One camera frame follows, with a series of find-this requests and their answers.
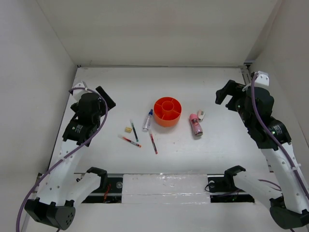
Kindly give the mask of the red gel pen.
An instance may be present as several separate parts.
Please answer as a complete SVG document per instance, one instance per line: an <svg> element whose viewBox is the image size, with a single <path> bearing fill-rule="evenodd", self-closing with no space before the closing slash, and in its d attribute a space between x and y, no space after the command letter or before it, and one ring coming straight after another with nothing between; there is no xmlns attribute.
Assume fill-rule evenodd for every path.
<svg viewBox="0 0 309 232"><path fill-rule="evenodd" d="M122 135L118 135L118 137L119 137L120 139L124 140L124 141L127 141L127 142L133 144L134 146L137 146L137 147L141 148L141 145L138 144L137 142L134 142L134 141L132 141L132 140L130 140L130 139L128 139L128 138L122 136Z"/></svg>
<svg viewBox="0 0 309 232"><path fill-rule="evenodd" d="M149 136L150 136L153 148L154 148L154 152L155 152L155 154L158 154L158 151L157 151L157 148L156 148L156 145L155 145L155 140L154 140L153 133L152 133L151 130L149 130L148 133L149 133Z"/></svg>

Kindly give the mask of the clear blue-cap spray bottle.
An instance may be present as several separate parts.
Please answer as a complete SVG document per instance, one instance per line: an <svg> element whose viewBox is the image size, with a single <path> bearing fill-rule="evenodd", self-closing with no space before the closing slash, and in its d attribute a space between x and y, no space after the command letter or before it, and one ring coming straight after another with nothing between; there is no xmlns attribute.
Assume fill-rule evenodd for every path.
<svg viewBox="0 0 309 232"><path fill-rule="evenodd" d="M143 131L148 131L150 129L152 118L153 118L153 109L149 111L149 113L147 114L145 118L145 122L142 127Z"/></svg>

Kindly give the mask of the green gel pen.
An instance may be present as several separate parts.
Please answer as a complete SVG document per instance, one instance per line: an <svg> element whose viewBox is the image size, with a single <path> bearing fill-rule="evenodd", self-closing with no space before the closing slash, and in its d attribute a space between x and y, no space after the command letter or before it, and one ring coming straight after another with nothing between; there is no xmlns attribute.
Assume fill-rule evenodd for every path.
<svg viewBox="0 0 309 232"><path fill-rule="evenodd" d="M138 136L137 136L137 132L136 132L136 129L135 129L135 125L133 123L133 120L130 119L130 124L131 124L131 127L133 129L133 132L134 132L134 136L135 136L135 139L136 139L136 142L139 142L139 139L138 139Z"/></svg>

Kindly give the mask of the pink glue bottle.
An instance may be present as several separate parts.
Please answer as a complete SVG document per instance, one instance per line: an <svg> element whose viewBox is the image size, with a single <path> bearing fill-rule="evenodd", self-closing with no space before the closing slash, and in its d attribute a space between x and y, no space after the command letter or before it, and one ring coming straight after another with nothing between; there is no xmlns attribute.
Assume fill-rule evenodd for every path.
<svg viewBox="0 0 309 232"><path fill-rule="evenodd" d="M196 136L196 137L202 136L203 135L203 130L202 130L202 127L201 127L201 125L199 123L197 115L196 114L191 114L189 116L189 121L190 121L190 124L191 124L193 135Z"/></svg>

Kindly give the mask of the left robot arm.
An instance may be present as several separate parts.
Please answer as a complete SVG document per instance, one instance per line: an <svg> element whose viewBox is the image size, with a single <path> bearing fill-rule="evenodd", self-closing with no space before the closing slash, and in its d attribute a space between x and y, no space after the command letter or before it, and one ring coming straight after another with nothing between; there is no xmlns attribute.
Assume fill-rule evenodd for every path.
<svg viewBox="0 0 309 232"><path fill-rule="evenodd" d="M38 223L65 231L72 224L80 203L94 190L101 192L107 187L108 177L104 169L90 167L79 181L74 173L86 148L100 132L108 112L116 103L101 86L92 90L77 84L69 92L76 99L70 107L74 116L62 135L57 161L24 198L16 219L16 231L20 230L23 211Z"/></svg>

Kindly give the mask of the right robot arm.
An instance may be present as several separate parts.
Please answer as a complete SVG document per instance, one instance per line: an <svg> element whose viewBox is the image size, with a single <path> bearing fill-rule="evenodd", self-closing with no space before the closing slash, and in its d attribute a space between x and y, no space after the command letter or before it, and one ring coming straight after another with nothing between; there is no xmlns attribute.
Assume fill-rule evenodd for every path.
<svg viewBox="0 0 309 232"><path fill-rule="evenodd" d="M239 114L248 134L266 157L281 189L273 190L239 165L227 169L216 185L225 191L240 189L248 193L269 210L275 223L284 230L308 225L309 187L293 154L287 128L271 115L274 98L265 88L246 87L233 80L216 91L216 104L221 104L228 95L231 100L226 105L227 109Z"/></svg>

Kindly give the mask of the orange round compartment container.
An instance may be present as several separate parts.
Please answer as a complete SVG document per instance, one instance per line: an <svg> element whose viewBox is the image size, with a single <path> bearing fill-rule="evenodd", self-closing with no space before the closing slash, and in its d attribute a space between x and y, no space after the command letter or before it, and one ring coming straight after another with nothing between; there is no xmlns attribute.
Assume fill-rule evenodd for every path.
<svg viewBox="0 0 309 232"><path fill-rule="evenodd" d="M153 108L155 122L162 127L174 127L180 120L182 106L172 97L158 99Z"/></svg>

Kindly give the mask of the aluminium frame rail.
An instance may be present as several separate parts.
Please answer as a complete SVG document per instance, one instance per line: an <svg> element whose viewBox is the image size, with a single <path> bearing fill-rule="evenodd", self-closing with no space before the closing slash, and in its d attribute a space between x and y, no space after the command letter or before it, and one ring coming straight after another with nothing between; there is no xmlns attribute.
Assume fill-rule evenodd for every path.
<svg viewBox="0 0 309 232"><path fill-rule="evenodd" d="M250 66L251 63L243 63L243 65L239 67L245 84L250 84L252 80L251 72L249 70Z"/></svg>

